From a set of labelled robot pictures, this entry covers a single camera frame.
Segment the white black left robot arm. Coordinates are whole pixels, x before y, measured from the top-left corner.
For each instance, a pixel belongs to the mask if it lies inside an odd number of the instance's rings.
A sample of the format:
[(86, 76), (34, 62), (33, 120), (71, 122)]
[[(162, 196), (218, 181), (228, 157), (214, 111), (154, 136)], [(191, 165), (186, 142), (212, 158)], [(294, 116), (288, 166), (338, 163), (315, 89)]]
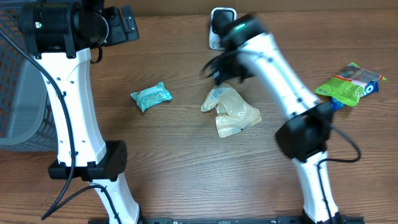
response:
[(93, 49), (137, 40), (130, 6), (105, 7), (103, 1), (29, 2), (18, 20), (27, 47), (24, 56), (46, 84), (58, 141), (52, 179), (80, 178), (99, 195), (108, 223), (141, 223), (124, 171), (127, 146), (103, 139), (90, 84)]

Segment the blue Oreo cookie pack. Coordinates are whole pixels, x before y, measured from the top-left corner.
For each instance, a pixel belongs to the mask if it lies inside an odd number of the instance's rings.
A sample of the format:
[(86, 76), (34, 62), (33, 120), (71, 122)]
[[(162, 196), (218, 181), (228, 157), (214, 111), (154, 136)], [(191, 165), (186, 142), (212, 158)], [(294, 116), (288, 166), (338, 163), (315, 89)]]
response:
[[(364, 88), (363, 88), (363, 92), (359, 95), (359, 90), (361, 90), (361, 88), (357, 88), (356, 90), (354, 90), (354, 92), (352, 92), (351, 94), (349, 94), (348, 96), (350, 96), (353, 100), (356, 100), (358, 98), (358, 96), (360, 98), (363, 98), (365, 96), (371, 95), (375, 92), (379, 91), (379, 84), (378, 81), (371, 81), (369, 82)], [(331, 105), (333, 108), (333, 111), (338, 111), (342, 108), (344, 108), (346, 106), (346, 103), (339, 101), (336, 98), (332, 98), (331, 99)]]

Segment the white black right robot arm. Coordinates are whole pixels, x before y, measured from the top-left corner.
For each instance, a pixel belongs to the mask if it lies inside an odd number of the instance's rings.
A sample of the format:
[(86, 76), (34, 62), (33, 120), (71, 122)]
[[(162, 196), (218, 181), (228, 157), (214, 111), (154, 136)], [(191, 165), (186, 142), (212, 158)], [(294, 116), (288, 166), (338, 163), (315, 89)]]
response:
[(236, 77), (256, 77), (279, 107), (285, 123), (275, 139), (296, 167), (304, 196), (305, 222), (337, 223), (340, 214), (327, 171), (331, 104), (320, 102), (302, 83), (278, 49), (274, 36), (254, 15), (237, 18), (230, 9), (215, 9), (210, 32), (218, 36), (223, 49), (208, 64), (216, 84)]

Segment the teal wrapper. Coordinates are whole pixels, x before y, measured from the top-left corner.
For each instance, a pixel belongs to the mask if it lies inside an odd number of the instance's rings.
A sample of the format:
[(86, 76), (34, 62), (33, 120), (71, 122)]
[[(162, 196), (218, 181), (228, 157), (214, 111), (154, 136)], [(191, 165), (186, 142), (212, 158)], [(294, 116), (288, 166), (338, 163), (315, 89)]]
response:
[(152, 106), (172, 99), (172, 95), (165, 88), (163, 82), (159, 82), (155, 86), (145, 90), (133, 92), (131, 93), (131, 97), (136, 101), (137, 106), (143, 113)]

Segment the beige snack bag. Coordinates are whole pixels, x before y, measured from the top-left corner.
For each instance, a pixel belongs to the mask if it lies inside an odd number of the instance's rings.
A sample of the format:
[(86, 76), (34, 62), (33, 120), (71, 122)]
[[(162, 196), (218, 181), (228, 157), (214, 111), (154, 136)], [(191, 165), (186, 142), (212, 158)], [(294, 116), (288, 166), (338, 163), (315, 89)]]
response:
[(202, 112), (215, 109), (216, 128), (220, 138), (240, 133), (259, 123), (261, 112), (248, 104), (229, 84), (215, 85), (200, 107)]

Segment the green snack bag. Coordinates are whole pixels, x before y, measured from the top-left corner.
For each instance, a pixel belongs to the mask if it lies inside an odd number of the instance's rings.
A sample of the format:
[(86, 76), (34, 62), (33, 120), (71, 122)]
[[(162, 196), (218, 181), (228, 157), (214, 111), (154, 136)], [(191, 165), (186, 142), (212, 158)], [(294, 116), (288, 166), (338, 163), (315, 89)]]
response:
[(354, 62), (349, 63), (337, 75), (333, 75), (327, 82), (315, 89), (314, 93), (323, 96), (330, 96), (346, 103), (347, 106), (355, 107), (360, 100), (360, 97), (353, 100), (349, 94), (354, 92), (357, 88), (359, 95), (363, 92), (363, 88), (371, 81), (387, 81), (387, 78), (363, 69)]

